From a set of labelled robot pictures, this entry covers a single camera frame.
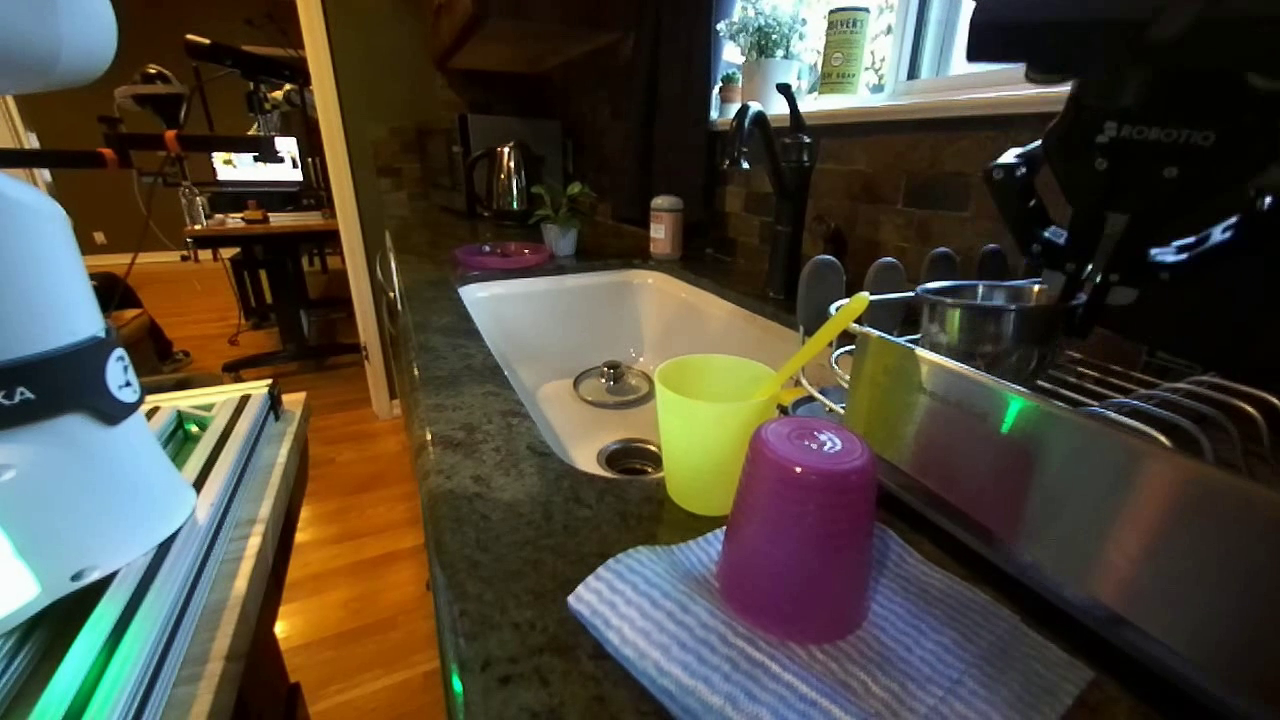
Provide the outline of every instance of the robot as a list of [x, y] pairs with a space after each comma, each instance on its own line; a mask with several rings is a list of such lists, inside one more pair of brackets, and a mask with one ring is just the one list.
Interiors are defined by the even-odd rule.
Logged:
[[1276, 35], [1276, 0], [976, 5], [972, 58], [1073, 84], [990, 189], [1029, 262], [1065, 276], [1078, 336], [1109, 329], [1280, 390]]
[[[0, 92], [96, 80], [108, 0], [5, 0]], [[140, 414], [68, 213], [0, 176], [0, 636], [166, 544], [195, 509]]]

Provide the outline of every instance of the white sink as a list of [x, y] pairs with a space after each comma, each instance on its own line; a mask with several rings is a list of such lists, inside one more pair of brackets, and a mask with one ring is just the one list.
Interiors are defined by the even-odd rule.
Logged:
[[574, 386], [585, 366], [619, 360], [652, 371], [684, 351], [780, 362], [800, 343], [797, 329], [645, 268], [477, 279], [461, 295], [549, 446], [596, 475], [615, 475], [601, 467], [601, 446], [656, 439], [656, 411], [652, 398], [636, 409], [585, 402]]

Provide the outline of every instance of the bottle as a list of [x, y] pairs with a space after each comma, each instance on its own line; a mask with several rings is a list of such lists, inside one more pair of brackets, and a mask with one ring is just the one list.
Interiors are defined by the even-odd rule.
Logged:
[[652, 196], [647, 202], [647, 254], [675, 258], [684, 251], [684, 198]]

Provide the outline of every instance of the yellow cup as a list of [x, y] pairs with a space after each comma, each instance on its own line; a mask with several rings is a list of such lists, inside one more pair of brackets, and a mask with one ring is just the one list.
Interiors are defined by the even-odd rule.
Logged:
[[656, 434], [670, 496], [728, 514], [751, 432], [777, 411], [777, 371], [748, 354], [674, 354], [656, 366]]

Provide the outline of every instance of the monitor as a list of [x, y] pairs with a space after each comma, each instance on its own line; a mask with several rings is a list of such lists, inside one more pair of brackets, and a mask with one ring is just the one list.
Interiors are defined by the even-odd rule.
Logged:
[[218, 189], [301, 189], [307, 181], [298, 134], [276, 134], [276, 161], [260, 152], [207, 152]]

